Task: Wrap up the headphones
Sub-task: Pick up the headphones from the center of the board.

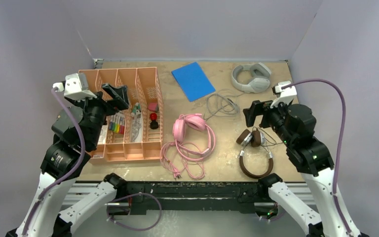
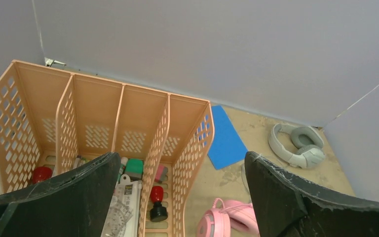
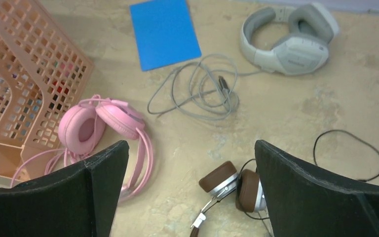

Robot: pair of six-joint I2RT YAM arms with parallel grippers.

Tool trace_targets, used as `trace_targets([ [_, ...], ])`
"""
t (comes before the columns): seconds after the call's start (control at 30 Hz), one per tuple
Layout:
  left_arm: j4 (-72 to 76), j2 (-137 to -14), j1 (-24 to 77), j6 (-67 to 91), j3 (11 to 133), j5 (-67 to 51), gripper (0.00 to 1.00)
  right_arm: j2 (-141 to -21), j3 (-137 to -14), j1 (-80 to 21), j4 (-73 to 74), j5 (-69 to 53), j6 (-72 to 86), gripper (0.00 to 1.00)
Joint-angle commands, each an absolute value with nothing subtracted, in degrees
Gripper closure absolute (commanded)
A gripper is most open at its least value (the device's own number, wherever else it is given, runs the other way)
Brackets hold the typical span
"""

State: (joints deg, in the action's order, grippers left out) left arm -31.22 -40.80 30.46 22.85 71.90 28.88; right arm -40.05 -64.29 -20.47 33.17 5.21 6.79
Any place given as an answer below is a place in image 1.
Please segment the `pink wired headphones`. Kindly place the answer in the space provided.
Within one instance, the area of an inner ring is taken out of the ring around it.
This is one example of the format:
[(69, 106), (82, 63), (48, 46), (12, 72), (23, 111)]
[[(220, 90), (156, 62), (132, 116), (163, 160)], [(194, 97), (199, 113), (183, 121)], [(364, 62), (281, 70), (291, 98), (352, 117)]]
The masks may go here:
[[(207, 134), (207, 147), (202, 150), (193, 142), (186, 141), (187, 128)], [(202, 114), (181, 114), (172, 126), (173, 141), (165, 143), (160, 150), (160, 163), (168, 170), (173, 178), (180, 179), (185, 171), (193, 180), (201, 180), (205, 177), (205, 160), (214, 152), (216, 146), (216, 134), (207, 124)], [(182, 168), (178, 168), (167, 157), (170, 148), (175, 149), (173, 157), (179, 156)]]

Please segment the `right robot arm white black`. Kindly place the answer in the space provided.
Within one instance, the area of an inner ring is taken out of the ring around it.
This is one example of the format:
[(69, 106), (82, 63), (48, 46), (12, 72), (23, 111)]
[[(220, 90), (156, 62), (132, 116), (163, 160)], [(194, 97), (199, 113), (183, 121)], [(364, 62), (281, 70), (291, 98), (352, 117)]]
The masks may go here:
[(317, 207), (314, 211), (275, 173), (259, 179), (257, 194), (281, 206), (307, 237), (364, 237), (349, 215), (335, 182), (335, 164), (327, 146), (314, 136), (316, 118), (301, 104), (271, 106), (253, 101), (243, 109), (247, 127), (262, 116), (261, 128), (271, 128), (286, 146), (286, 154), (305, 180)]

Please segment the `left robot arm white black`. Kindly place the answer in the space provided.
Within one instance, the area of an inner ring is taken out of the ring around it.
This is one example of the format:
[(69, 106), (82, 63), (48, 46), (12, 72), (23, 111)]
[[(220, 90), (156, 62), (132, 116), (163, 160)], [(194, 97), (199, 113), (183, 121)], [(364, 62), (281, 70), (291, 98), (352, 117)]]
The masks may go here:
[(108, 83), (92, 92), (87, 86), (71, 82), (55, 83), (53, 94), (63, 93), (64, 106), (52, 126), (54, 138), (40, 166), (40, 176), (33, 202), (21, 225), (7, 232), (9, 237), (70, 237), (103, 202), (112, 198), (121, 202), (127, 188), (114, 181), (103, 181), (102, 188), (67, 209), (63, 201), (96, 150), (106, 118), (129, 107), (128, 87)]

